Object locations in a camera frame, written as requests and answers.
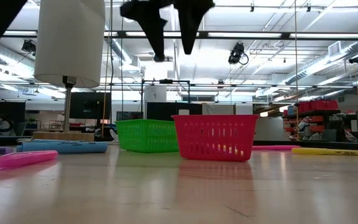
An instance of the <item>pink foam tube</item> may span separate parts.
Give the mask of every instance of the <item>pink foam tube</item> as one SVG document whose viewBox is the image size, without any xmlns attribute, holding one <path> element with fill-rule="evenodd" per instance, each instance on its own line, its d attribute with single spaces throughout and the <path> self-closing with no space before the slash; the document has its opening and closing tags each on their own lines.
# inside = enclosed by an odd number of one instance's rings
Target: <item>pink foam tube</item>
<svg viewBox="0 0 358 224">
<path fill-rule="evenodd" d="M 252 146 L 252 150 L 292 150 L 294 147 L 300 147 L 300 146 Z"/>
<path fill-rule="evenodd" d="M 56 159 L 57 151 L 10 153 L 0 157 L 0 168 L 17 168 Z"/>
</svg>

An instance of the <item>green basket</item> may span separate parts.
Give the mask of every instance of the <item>green basket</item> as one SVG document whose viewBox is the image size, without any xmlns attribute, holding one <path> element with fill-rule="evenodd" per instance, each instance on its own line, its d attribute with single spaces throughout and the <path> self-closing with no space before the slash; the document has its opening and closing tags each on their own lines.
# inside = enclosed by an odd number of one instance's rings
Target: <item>green basket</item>
<svg viewBox="0 0 358 224">
<path fill-rule="evenodd" d="M 116 121 L 119 146 L 134 152 L 177 152 L 178 140 L 173 121 L 135 119 Z"/>
</svg>

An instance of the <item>yellow foam tube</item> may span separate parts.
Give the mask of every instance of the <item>yellow foam tube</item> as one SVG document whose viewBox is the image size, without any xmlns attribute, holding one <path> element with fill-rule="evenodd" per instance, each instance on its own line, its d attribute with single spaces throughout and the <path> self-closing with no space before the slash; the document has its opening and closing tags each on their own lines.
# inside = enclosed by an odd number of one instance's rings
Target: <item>yellow foam tube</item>
<svg viewBox="0 0 358 224">
<path fill-rule="evenodd" d="M 320 148 L 305 148 L 305 147 L 293 148 L 292 153 L 302 154 L 302 155 L 358 156 L 358 150 L 320 149 Z"/>
</svg>

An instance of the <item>lamp shade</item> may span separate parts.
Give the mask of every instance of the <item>lamp shade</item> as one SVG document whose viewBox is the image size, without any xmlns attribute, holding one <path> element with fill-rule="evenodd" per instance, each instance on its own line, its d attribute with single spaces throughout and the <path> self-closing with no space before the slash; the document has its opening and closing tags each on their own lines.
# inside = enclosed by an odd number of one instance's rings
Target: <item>lamp shade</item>
<svg viewBox="0 0 358 224">
<path fill-rule="evenodd" d="M 99 86 L 104 24 L 103 0 L 41 1 L 34 77 L 63 86 L 68 76 L 77 78 L 77 88 Z"/>
</svg>

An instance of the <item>ceiling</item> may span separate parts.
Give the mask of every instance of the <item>ceiling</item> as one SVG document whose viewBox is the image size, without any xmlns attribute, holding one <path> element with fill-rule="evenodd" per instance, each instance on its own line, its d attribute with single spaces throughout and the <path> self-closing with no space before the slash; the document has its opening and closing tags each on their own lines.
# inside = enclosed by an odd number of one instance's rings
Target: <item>ceiling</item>
<svg viewBox="0 0 358 224">
<path fill-rule="evenodd" d="M 358 32 L 358 0 L 297 0 L 297 15 L 295 22 L 294 0 L 214 0 L 216 7 L 212 8 L 204 17 L 199 30 L 207 31 L 241 31 L 241 32 Z M 311 11 L 307 12 L 308 2 Z M 13 21 L 8 30 L 37 30 L 39 17 L 39 0 L 29 1 Z M 112 30 L 141 30 L 136 22 L 124 20 L 119 15 L 119 6 L 122 1 L 106 1 L 106 27 L 110 27 L 110 10 L 112 10 Z M 160 10 L 162 18 L 168 20 L 165 30 L 179 30 L 177 12 L 168 7 Z M 9 50 L 35 60 L 35 57 L 26 55 L 22 50 L 23 38 L 7 38 L 0 40 L 0 45 Z M 154 64 L 153 50 L 147 39 L 117 39 L 122 48 L 130 55 L 139 57 L 140 65 L 144 69 Z M 178 77 L 175 76 L 174 41 L 165 40 L 165 55 L 172 58 L 164 62 L 168 70 L 168 78 L 190 80 L 193 83 L 258 83 L 279 84 L 285 77 L 294 72 L 296 65 L 301 68 L 311 60 L 318 58 L 328 51 L 328 47 L 336 40 L 219 40 L 198 39 L 195 42 L 193 53 L 185 55 L 181 40 L 176 40 L 178 46 L 177 64 Z M 231 49 L 237 42 L 242 42 L 248 50 L 249 63 L 245 66 L 230 65 L 227 60 Z M 114 75 L 113 82 L 121 82 L 119 60 L 114 56 L 113 67 L 107 55 L 108 45 L 104 43 L 103 61 L 101 62 L 101 77 Z M 328 78 L 344 71 L 343 63 L 316 72 L 311 78 L 300 80 L 300 85 L 317 85 Z M 123 72 L 125 82 L 139 82 L 141 73 Z M 103 90 L 100 86 L 92 90 Z M 258 88 L 239 88 L 238 91 L 257 91 Z"/>
</svg>

